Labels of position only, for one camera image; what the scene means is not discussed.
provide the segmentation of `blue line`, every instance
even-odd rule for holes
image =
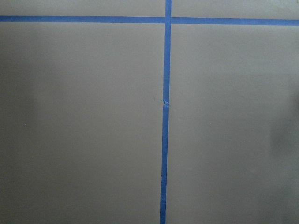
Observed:
[[[164,23],[164,17],[1,15],[0,22]]]
[[[172,17],[172,24],[299,26],[299,20]]]
[[[163,105],[163,121],[162,121],[160,224],[166,223],[170,52],[171,52],[171,0],[166,0],[166,3],[165,3],[165,35],[164,35],[164,78],[163,78],[163,103],[164,103],[164,105]]]

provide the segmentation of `horizontal blue line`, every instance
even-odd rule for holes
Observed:
[[[2,15],[0,22],[164,23],[164,17]]]
[[[299,26],[299,20],[172,17],[172,24]]]

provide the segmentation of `vertical blue line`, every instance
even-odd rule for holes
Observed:
[[[166,0],[166,3],[165,3],[165,36],[164,36],[164,78],[163,78],[160,224],[166,223],[170,50],[171,50],[171,0]]]

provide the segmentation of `blue tape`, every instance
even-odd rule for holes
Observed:
[[[2,15],[0,22],[164,23],[164,17]]]
[[[173,24],[299,26],[299,20],[172,17]]]
[[[171,0],[166,0],[166,3],[165,3],[165,35],[164,35],[164,78],[163,78],[163,103],[164,103],[164,105],[163,105],[163,121],[162,121],[160,224],[166,223],[170,52],[171,52]]]

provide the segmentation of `gray panel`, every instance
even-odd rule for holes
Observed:
[[[0,15],[164,16],[165,0],[0,0]]]
[[[298,222],[298,36],[173,25],[168,224]]]
[[[172,16],[299,19],[298,0],[172,0]]]
[[[164,26],[0,29],[0,223],[158,223]]]

